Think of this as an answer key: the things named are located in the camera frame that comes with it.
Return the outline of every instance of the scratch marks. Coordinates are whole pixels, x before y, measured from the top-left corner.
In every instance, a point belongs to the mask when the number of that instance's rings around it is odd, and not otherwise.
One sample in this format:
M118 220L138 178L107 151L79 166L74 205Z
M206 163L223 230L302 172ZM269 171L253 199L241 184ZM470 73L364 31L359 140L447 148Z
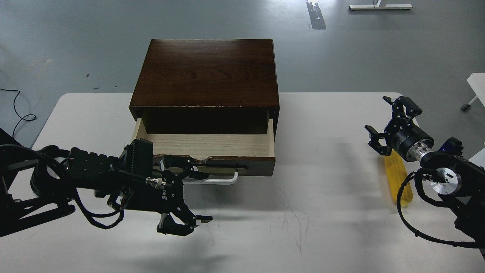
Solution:
M300 251L300 254L303 255L302 246L305 243L305 238L308 234L310 216L306 212L299 210L291 204L292 192L287 194L280 188L278 188L278 190L280 192L279 202L285 210L283 221L281 222L281 229L286 230L286 233L288 233L289 230L291 232L292 229L296 229L296 233L293 232L296 247Z
M27 67L28 71L31 71L34 74L34 78L39 78L40 75L44 72L44 69L52 63L51 59L41 59L41 60L34 60L31 65Z

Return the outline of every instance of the gray floor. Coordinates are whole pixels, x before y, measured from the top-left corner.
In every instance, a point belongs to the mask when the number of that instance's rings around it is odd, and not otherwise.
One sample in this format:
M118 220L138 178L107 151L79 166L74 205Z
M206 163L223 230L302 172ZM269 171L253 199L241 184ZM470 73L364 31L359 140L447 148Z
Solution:
M465 157L478 152L485 108L460 108L474 96L467 78L485 72L485 1L348 10L369 2L322 0L327 29L313 30L304 0L3 0L0 88L21 90L19 112L38 116L16 132L31 146L63 94L133 91L150 39L271 38L280 92L399 92L421 106L420 125L437 146L454 136ZM0 92L0 127L9 133L14 96Z

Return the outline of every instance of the white bar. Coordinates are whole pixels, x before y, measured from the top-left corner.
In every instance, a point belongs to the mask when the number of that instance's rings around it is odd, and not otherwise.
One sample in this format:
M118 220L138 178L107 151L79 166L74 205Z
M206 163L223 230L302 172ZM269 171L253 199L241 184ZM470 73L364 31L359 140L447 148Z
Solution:
M413 6L410 4L387 4L385 6L376 5L349 5L350 10L410 10Z
M183 180L184 184L202 184L202 185L232 185L238 180L238 172L234 172L234 177L231 179L206 179L197 181Z

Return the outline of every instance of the metal drawer handle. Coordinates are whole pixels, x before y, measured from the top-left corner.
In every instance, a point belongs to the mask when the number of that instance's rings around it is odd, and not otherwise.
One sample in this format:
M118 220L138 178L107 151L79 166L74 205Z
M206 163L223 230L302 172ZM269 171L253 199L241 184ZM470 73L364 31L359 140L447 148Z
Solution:
M238 171L234 171L234 177L231 179L206 179L206 180L183 180L184 184L202 184L202 185L232 185L238 180Z

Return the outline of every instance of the black cable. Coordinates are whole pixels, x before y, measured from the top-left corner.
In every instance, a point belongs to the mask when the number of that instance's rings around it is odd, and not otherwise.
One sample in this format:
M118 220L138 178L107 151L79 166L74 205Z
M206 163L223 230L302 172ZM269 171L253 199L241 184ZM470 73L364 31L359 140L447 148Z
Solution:
M403 221L404 225L412 232L414 233L414 236L416 237L421 237L425 240L435 242L435 243L440 243L440 244L447 244L447 245L452 245L454 247L464 247L464 248L484 248L485 246L482 244L479 244L477 242L455 242L455 241L446 241L446 240L441 240L432 236L429 236L427 234L424 234L423 232L417 230L413 226L411 226L410 223L404 219L403 212L401 211L401 197L403 195L404 187L418 175L418 173L421 171L419 169L417 172L412 172L410 173L406 179L404 179L404 182L401 184L401 187L399 188L399 191L397 193L397 200L396 200L396 206L397 206L397 212L399 213L399 217L401 217L401 220Z
M70 175L66 172L64 167L59 162L57 162L57 160L55 160L55 159L53 159L53 158L51 158L51 157L49 157L49 156L47 156L43 153L34 151L32 149L29 149L29 148L21 146L21 145L13 145L13 144L0 145L0 151L1 150L8 150L8 149L18 149L18 150L25 150L25 151L30 152L31 154L33 154L38 159L45 161L46 165L54 171L54 173L59 177L59 179L65 181L67 183L70 183ZM79 193L78 193L78 191L75 187L72 188L72 191L73 191L74 201L78 205L78 207L81 210L81 212L83 213L84 217L93 226L98 227L98 228L102 228L102 229L110 229L110 228L117 226L123 220L125 212L122 209L115 210L114 212L107 213L107 214L93 213L93 212L89 211L88 209L86 209L86 207L82 203L81 198L79 196ZM94 220L94 218L109 217L109 216L116 215L117 213L119 213L118 219L116 219L116 221L113 222L110 225L104 225L104 224Z
M37 116L36 116L36 115L34 115L34 114L28 114L28 115L25 115L25 116L23 116L23 117L22 117L21 115L19 115L19 114L18 114L18 112L17 112L17 108L15 107L15 101L17 100L17 97L20 95L20 91L19 91L19 90L13 90L13 89L2 89L2 88L0 88L0 90L3 90L3 91L12 91L12 92L17 92L17 95L16 95L16 96L15 96L15 98L14 98L14 111L15 111L15 113L17 114L17 116L20 118L20 120L17 122L17 124L15 125L14 130L13 130L13 132L12 132L12 137L14 137L14 135L15 135L15 129L17 129L17 126L19 125L19 123L20 123L22 120L24 120L24 121L33 121L33 120L36 120L36 119L37 119Z

